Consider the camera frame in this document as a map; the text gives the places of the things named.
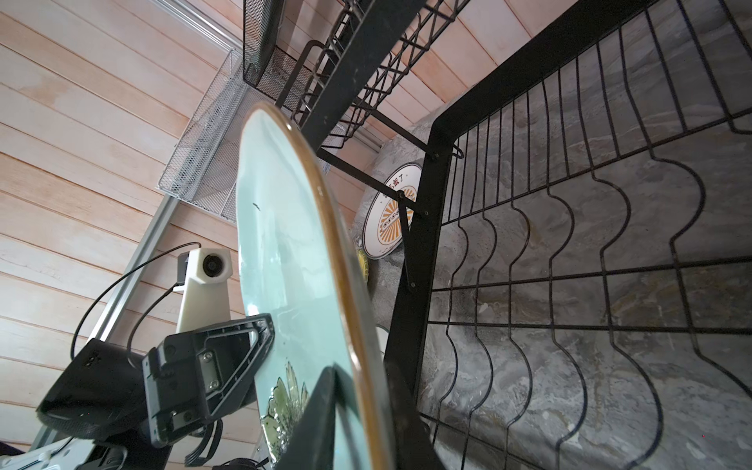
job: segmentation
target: silver mesh basket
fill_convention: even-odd
[[[231,50],[180,137],[159,188],[235,222],[240,132],[248,111],[260,101],[272,102],[243,81],[242,56]],[[328,172],[329,164],[320,163]]]

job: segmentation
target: dish rack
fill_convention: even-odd
[[[447,468],[747,465],[749,18],[580,0],[433,123],[386,361]]]

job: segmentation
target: ceramic plate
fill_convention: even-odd
[[[336,365],[354,393],[337,409],[334,468],[393,468],[386,376],[353,245],[314,153],[269,103],[243,127],[236,208],[246,313],[271,314],[275,331],[256,374],[271,458]]]
[[[405,191],[405,196],[415,200],[420,183],[420,166],[417,163],[403,165],[384,181],[395,191]],[[412,223],[413,211],[408,209],[408,225]],[[402,241],[402,226],[399,225],[397,201],[378,193],[368,209],[363,224],[363,250],[371,259],[383,258],[392,253]]]

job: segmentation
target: white plate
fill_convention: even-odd
[[[417,163],[403,165],[384,181],[395,191],[405,191],[405,196],[415,200],[420,184],[421,168]],[[413,211],[408,209],[408,225],[412,223]],[[402,241],[397,201],[378,193],[368,209],[363,225],[363,251],[371,259],[383,258],[392,253]]]

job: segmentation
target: green leaf design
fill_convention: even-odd
[[[290,395],[290,411],[292,418],[297,421],[303,415],[302,403],[300,402],[300,393],[298,392],[298,381],[295,378],[295,372],[290,363],[285,368],[287,372],[287,389]]]
[[[280,417],[290,415],[290,408],[287,404],[287,389],[285,389],[281,378],[277,379],[277,386],[272,391],[271,396],[274,400],[274,414],[272,416],[279,421]]]
[[[305,410],[305,406],[308,404],[308,390],[305,389],[305,384],[303,384],[303,390],[300,392],[300,401],[302,403],[301,408]]]
[[[287,387],[282,378],[277,379],[277,385],[271,391],[266,416],[261,419],[272,462],[277,462],[287,448],[309,398],[305,383],[300,392],[298,391],[298,379],[289,362],[285,368],[285,375]]]
[[[273,460],[279,459],[281,447],[279,426],[280,424],[271,416],[264,416],[261,418],[261,426],[264,429],[264,437],[266,437],[266,444],[269,446],[269,455]]]

